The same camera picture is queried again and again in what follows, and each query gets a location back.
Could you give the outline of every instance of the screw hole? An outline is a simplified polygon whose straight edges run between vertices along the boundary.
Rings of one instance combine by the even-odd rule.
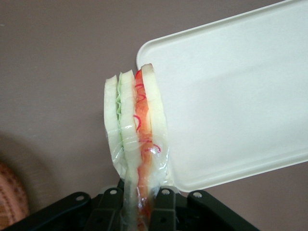
[[[199,192],[194,192],[194,193],[193,193],[193,196],[196,197],[196,198],[201,198],[201,197],[202,197],[202,194],[199,193]]]
[[[83,199],[85,199],[84,196],[78,196],[78,197],[76,197],[76,200],[77,200],[77,201],[82,201]]]
[[[109,192],[111,195],[114,195],[117,193],[117,191],[115,189],[112,189],[110,192]]]
[[[169,195],[170,194],[170,191],[168,189],[163,189],[162,190],[162,194],[163,195]]]

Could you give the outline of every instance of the white tray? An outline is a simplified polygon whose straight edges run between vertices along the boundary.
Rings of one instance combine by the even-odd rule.
[[[175,186],[203,189],[308,161],[308,0],[145,43]]]

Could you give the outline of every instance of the styrofoam tray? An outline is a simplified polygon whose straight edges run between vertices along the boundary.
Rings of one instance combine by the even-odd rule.
[[[175,186],[203,189],[308,161],[308,0],[145,43]]]

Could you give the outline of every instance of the plastic packaging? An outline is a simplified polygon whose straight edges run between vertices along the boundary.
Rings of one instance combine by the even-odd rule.
[[[147,230],[153,200],[167,180],[167,123],[151,64],[108,79],[104,122],[113,164],[125,182],[124,230]]]

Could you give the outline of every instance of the plastic bag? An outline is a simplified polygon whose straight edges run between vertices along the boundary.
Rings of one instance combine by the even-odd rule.
[[[154,197],[167,180],[167,123],[151,64],[108,79],[104,121],[113,164],[125,182],[124,230],[148,229]]]

